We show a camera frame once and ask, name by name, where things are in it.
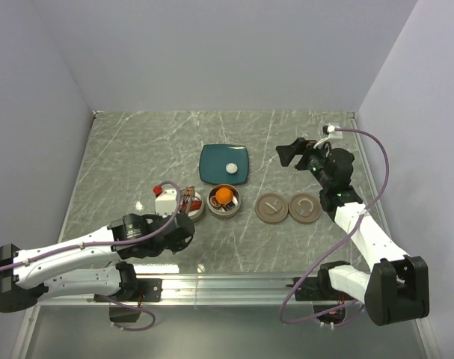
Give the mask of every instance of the orange ball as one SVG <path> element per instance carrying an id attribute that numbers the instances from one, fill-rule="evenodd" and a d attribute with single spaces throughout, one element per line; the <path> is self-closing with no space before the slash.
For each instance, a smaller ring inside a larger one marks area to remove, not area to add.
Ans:
<path id="1" fill-rule="evenodd" d="M 215 197 L 220 204 L 229 204 L 233 200 L 233 192 L 227 187 L 222 187 L 217 190 Z"/>

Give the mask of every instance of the small red object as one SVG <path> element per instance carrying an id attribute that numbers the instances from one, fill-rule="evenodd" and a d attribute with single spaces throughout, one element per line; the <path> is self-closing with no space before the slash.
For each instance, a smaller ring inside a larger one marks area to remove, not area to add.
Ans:
<path id="1" fill-rule="evenodd" d="M 202 202 L 199 200 L 196 200 L 191 204 L 190 210 L 197 211 L 200 209 L 200 207 L 202 207 Z"/>
<path id="2" fill-rule="evenodd" d="M 138 297 L 137 305 L 139 308 L 142 308 L 142 299 L 144 299 L 144 291 L 141 289 L 140 296 Z"/>
<path id="3" fill-rule="evenodd" d="M 160 194 L 162 194 L 164 190 L 162 189 L 162 187 L 160 187 L 159 185 L 156 185 L 154 188 L 153 188 L 153 193 L 155 193 L 155 197 L 157 198 Z"/>

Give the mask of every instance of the white ball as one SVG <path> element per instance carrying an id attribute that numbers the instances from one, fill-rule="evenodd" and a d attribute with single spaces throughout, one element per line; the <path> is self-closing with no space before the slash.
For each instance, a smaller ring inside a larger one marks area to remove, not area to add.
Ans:
<path id="1" fill-rule="evenodd" d="M 238 166 L 235 165 L 234 163 L 229 163 L 229 164 L 227 165 L 227 172 L 228 172 L 229 174 L 234 174 L 234 173 L 236 173 L 238 169 L 239 169 Z"/>

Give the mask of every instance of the white cable connector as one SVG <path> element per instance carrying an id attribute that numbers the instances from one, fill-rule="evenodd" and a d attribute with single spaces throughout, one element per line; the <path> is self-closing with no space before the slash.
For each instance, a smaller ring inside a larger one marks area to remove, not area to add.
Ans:
<path id="1" fill-rule="evenodd" d="M 338 132 L 336 129 L 340 128 L 340 125 L 338 123 L 328 123 L 327 125 L 326 132 L 328 133 L 328 137 L 321 138 L 318 140 L 313 148 L 317 148 L 319 145 L 324 144 L 326 141 L 330 140 L 340 140 L 343 138 L 342 132 Z"/>
<path id="2" fill-rule="evenodd" d="M 334 129 L 335 129 L 335 127 L 334 127 L 333 125 L 330 125 L 330 126 L 328 126 L 328 128 L 326 129 L 326 132 L 328 132 L 328 133 L 335 132 Z"/>
<path id="3" fill-rule="evenodd" d="M 325 327 L 325 322 L 320 322 L 319 323 L 319 327 L 320 328 Z M 329 327 L 332 331 L 334 331 L 334 323 L 333 322 L 330 322 L 330 325 L 327 324 L 326 327 Z"/>
<path id="4" fill-rule="evenodd" d="M 110 322 L 110 328 L 113 328 L 115 324 L 113 322 Z M 123 331 L 123 327 L 116 327 L 119 331 Z"/>

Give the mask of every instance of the white wall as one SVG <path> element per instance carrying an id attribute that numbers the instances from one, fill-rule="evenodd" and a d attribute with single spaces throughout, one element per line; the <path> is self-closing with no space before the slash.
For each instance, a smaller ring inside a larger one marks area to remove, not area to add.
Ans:
<path id="1" fill-rule="evenodd" d="M 91 108 L 357 111 L 417 0 L 33 0 Z"/>
<path id="2" fill-rule="evenodd" d="M 0 0 L 0 246 L 57 241 L 91 118 L 32 3 Z M 0 359 L 22 318 L 0 314 Z"/>
<path id="3" fill-rule="evenodd" d="M 419 0 L 359 111 L 390 154 L 382 203 L 397 242 L 429 265 L 431 314 L 454 358 L 454 0 Z M 383 161 L 370 163 L 381 185 Z"/>

